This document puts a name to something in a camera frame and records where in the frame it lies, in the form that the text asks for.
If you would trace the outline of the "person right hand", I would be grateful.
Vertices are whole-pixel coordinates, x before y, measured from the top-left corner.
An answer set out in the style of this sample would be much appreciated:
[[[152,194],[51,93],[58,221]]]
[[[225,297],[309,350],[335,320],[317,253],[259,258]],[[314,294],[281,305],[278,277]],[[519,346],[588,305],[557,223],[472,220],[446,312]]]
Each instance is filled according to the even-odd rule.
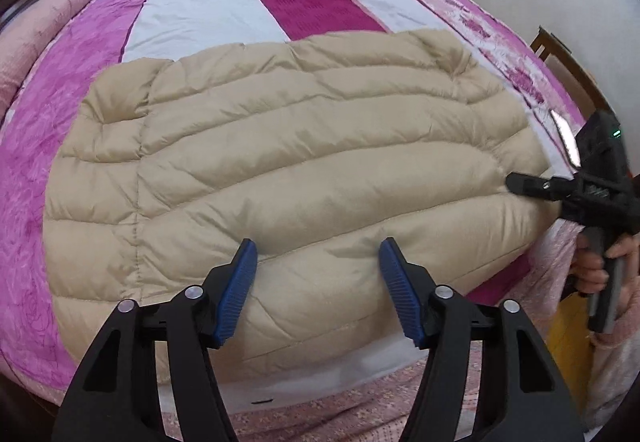
[[[624,276],[620,285],[620,296],[616,307],[616,317],[621,317],[630,306],[630,301],[639,286],[639,236],[623,235],[605,252],[605,257],[595,253],[585,234],[579,234],[570,263],[570,272],[577,277],[576,288],[586,295],[593,295],[605,288],[608,274],[604,261],[624,260]]]

